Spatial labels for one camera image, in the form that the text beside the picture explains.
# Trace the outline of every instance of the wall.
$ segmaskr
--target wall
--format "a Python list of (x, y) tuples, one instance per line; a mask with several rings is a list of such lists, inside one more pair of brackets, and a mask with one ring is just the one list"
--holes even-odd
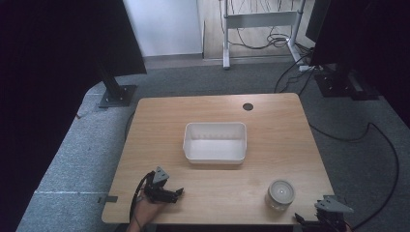
[(196, 1), (124, 0), (142, 56), (202, 53)]

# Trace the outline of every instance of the gray carpet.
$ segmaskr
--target gray carpet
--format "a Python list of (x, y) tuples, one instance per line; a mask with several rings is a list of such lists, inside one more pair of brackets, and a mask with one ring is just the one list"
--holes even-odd
[[(113, 231), (101, 220), (125, 141), (126, 124), (142, 98), (171, 96), (273, 93), (290, 63), (233, 65), (149, 70), (148, 74), (117, 77), (120, 84), (136, 84), (132, 105), (99, 110), (105, 90), (100, 83), (90, 89), (73, 124), (49, 166), (18, 231)], [(280, 83), (284, 87), (290, 72)], [(299, 93), (308, 74), (286, 92)], [(357, 231), (408, 231), (410, 220), (410, 130), (389, 104), (379, 101), (324, 99), (313, 80), (301, 95), (308, 121), (338, 137), (360, 136), (368, 122), (392, 141), (399, 158), (400, 176), (395, 193), (379, 215)], [(385, 201), (395, 180), (395, 155), (374, 127), (358, 142), (342, 142), (312, 130), (336, 195), (355, 210), (346, 215), (357, 225)]]

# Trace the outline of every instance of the round container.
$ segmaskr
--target round container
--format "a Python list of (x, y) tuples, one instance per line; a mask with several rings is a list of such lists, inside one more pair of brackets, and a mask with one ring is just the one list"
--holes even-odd
[(271, 183), (265, 195), (268, 206), (278, 211), (284, 211), (295, 199), (295, 190), (292, 185), (284, 180), (276, 180)]

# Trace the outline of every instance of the table top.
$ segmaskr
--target table top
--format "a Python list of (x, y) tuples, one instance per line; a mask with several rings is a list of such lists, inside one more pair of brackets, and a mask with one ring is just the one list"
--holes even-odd
[[(251, 103), (253, 110), (244, 110)], [(240, 165), (191, 164), (183, 151), (192, 122), (242, 122), (248, 147)], [(185, 192), (155, 223), (295, 224), (294, 214), (316, 220), (314, 203), (334, 194), (322, 159), (295, 94), (230, 95), (143, 99), (138, 103), (102, 220), (129, 222), (140, 180), (161, 166), (165, 188)], [(264, 196), (276, 179), (296, 192), (284, 212), (267, 206)]]

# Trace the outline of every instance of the table hole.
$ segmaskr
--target table hole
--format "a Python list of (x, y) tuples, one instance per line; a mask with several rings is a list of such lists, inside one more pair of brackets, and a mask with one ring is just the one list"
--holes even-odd
[(242, 108), (243, 108), (244, 110), (246, 110), (246, 111), (251, 111), (251, 110), (253, 110), (253, 104), (251, 104), (251, 103), (245, 103), (245, 104), (242, 106)]

